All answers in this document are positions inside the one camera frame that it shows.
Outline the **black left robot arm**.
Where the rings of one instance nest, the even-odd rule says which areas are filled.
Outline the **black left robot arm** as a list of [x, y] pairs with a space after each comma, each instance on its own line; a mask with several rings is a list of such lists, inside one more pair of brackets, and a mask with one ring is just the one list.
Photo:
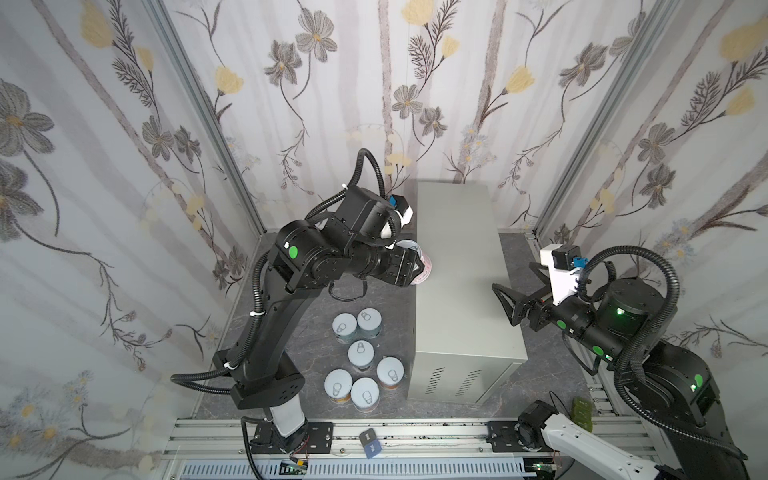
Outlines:
[[286, 224], [252, 269], [253, 307], [234, 346], [215, 353], [212, 370], [174, 374], [181, 387], [230, 397], [239, 410], [258, 408], [271, 444], [293, 453], [307, 442], [300, 405], [303, 375], [286, 345], [311, 303], [344, 275], [407, 287], [424, 270], [414, 249], [398, 245], [413, 210], [386, 192], [373, 154], [358, 151], [351, 179], [305, 218]]

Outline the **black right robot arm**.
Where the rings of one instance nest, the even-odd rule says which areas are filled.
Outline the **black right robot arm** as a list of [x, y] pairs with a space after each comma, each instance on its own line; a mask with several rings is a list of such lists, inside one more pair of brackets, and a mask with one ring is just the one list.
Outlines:
[[638, 458], [578, 426], [545, 401], [517, 419], [521, 447], [549, 448], [605, 479], [746, 479], [747, 455], [734, 443], [720, 390], [707, 363], [665, 340], [681, 285], [663, 256], [641, 246], [607, 248], [591, 259], [576, 246], [551, 244], [529, 267], [544, 282], [532, 295], [495, 283], [491, 289], [511, 325], [534, 331], [555, 325], [613, 374], [620, 399], [664, 431], [679, 465]]

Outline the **light blue labelled can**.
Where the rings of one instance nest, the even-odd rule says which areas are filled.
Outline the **light blue labelled can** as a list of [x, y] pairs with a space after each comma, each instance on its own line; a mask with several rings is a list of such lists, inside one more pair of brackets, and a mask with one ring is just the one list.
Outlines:
[[350, 313], [340, 313], [333, 319], [331, 329], [338, 342], [350, 344], [357, 338], [357, 318]]

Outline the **pink labelled can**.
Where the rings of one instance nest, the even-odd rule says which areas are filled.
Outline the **pink labelled can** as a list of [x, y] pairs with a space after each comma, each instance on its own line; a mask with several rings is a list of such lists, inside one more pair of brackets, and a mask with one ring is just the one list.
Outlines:
[[418, 261], [414, 266], [411, 285], [415, 286], [424, 283], [429, 278], [432, 271], [432, 262], [428, 255], [414, 240], [400, 240], [396, 243], [396, 245], [406, 250], [413, 250], [417, 253]]

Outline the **yellow labelled can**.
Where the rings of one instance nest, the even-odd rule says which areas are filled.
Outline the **yellow labelled can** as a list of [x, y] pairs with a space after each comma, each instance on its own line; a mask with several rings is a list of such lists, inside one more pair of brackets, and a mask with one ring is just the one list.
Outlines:
[[326, 395], [336, 403], [345, 403], [351, 399], [352, 386], [352, 375], [341, 368], [329, 372], [324, 380]]

